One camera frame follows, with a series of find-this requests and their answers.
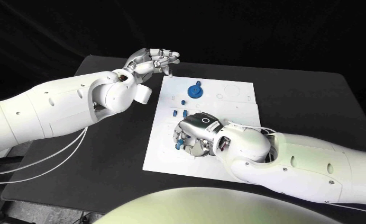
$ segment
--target blue object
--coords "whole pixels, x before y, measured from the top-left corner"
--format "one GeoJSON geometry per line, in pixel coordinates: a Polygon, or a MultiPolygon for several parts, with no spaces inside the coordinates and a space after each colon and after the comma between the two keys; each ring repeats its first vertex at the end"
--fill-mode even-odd
{"type": "Polygon", "coordinates": [[[184,139],[178,140],[176,149],[181,150],[181,146],[184,145],[185,141],[184,139]]]}
{"type": "Polygon", "coordinates": [[[204,94],[204,89],[201,87],[201,81],[197,82],[197,85],[189,87],[189,96],[192,98],[199,98],[204,94]]]}

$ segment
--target black background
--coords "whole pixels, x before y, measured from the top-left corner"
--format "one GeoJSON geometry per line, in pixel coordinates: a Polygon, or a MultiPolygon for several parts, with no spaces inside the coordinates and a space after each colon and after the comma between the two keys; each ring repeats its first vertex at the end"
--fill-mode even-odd
{"type": "Polygon", "coordinates": [[[364,0],[0,0],[2,98],[90,55],[342,73],[364,104],[364,0]]]}

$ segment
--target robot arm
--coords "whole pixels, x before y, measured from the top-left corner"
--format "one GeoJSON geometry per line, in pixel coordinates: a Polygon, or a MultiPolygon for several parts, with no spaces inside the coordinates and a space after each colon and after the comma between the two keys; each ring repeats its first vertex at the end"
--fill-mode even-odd
{"type": "Polygon", "coordinates": [[[74,133],[125,112],[133,100],[146,104],[152,89],[142,83],[153,73],[172,75],[178,57],[165,49],[142,49],[123,69],[47,82],[0,101],[0,150],[74,133]]]}
{"type": "Polygon", "coordinates": [[[181,121],[174,140],[176,148],[197,157],[212,150],[228,173],[244,183],[319,203],[366,204],[362,151],[300,135],[264,135],[234,122],[224,126],[207,113],[181,121]]]}

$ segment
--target floor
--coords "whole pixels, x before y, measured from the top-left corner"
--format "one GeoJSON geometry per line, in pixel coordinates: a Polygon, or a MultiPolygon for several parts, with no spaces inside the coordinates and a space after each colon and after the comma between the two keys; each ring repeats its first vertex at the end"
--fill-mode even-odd
{"type": "MultiPolygon", "coordinates": [[[[31,142],[14,147],[8,156],[22,156],[28,152],[31,142]]],[[[0,170],[18,168],[18,164],[2,165],[0,170]]],[[[5,202],[2,211],[14,218],[18,218],[37,224],[74,224],[80,219],[83,212],[77,210],[48,207],[45,205],[25,202],[5,202]]],[[[90,214],[88,222],[94,223],[103,215],[90,214]]]]}

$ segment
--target white paper sheet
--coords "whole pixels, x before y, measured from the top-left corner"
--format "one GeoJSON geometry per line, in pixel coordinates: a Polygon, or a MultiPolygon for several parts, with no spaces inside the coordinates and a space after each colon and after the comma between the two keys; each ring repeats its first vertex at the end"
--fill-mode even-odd
{"type": "Polygon", "coordinates": [[[198,112],[210,113],[220,118],[224,125],[228,119],[246,125],[261,126],[254,84],[165,76],[143,164],[143,170],[148,171],[240,182],[228,174],[215,156],[195,158],[184,150],[176,149],[174,131],[184,120],[184,110],[188,110],[188,115],[198,112]],[[188,89],[197,81],[202,82],[204,95],[194,99],[189,97],[188,89]]]}

